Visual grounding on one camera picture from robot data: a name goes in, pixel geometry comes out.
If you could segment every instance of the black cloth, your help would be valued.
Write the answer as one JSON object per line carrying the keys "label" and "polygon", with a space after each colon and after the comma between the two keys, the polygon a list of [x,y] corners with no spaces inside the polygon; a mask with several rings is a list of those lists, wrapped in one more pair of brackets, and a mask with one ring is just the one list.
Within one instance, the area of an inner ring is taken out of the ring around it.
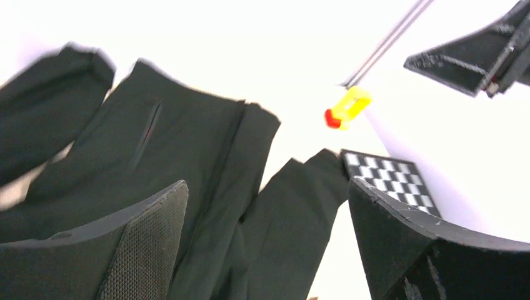
{"label": "black cloth", "polygon": [[69,155],[0,212],[0,243],[50,238],[183,179],[168,299],[304,299],[347,182],[339,159],[321,151],[289,161],[258,193],[278,127],[256,104],[189,89],[138,61]]}
{"label": "black cloth", "polygon": [[97,51],[67,46],[0,89],[0,186],[52,158],[98,111],[114,70]]}

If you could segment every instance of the chessboard pattern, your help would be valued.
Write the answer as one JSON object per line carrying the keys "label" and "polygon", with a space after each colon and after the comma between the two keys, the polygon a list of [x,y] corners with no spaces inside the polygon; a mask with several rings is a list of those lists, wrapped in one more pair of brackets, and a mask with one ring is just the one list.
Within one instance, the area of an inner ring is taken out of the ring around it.
{"label": "chessboard pattern", "polygon": [[413,162],[343,150],[350,178],[360,178],[392,198],[441,218],[423,178]]}

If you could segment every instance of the yellow object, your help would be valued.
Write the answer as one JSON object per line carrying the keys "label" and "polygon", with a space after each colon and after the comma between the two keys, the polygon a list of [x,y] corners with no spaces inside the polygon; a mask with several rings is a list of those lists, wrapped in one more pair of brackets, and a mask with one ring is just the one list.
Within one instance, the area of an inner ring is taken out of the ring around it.
{"label": "yellow object", "polygon": [[348,124],[372,102],[372,97],[358,86],[351,87],[346,95],[331,109],[333,118],[340,120],[340,130],[346,130]]}

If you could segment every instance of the pocket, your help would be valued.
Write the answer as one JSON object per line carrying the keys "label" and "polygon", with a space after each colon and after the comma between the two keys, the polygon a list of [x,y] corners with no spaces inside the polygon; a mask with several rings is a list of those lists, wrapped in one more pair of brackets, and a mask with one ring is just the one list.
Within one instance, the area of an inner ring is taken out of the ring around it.
{"label": "pocket", "polygon": [[162,101],[159,101],[151,109],[151,113],[149,114],[149,117],[147,119],[144,132],[142,136],[140,137],[138,146],[136,146],[136,150],[134,152],[134,155],[132,156],[131,164],[129,167],[130,170],[136,169],[136,167],[140,163],[140,159],[142,158],[142,155],[144,154],[144,151],[149,142],[149,139],[153,135],[153,131],[156,127],[156,124],[158,122],[161,112],[162,112]]}

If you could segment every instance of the yellow and red toy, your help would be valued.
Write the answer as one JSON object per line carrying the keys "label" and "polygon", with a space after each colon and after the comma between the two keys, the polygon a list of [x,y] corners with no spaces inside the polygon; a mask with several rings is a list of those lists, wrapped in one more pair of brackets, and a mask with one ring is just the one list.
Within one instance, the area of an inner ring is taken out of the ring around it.
{"label": "yellow and red toy", "polygon": [[346,95],[334,108],[326,110],[326,124],[333,129],[346,130],[348,124],[363,111],[372,98],[368,92],[357,86],[350,87]]}

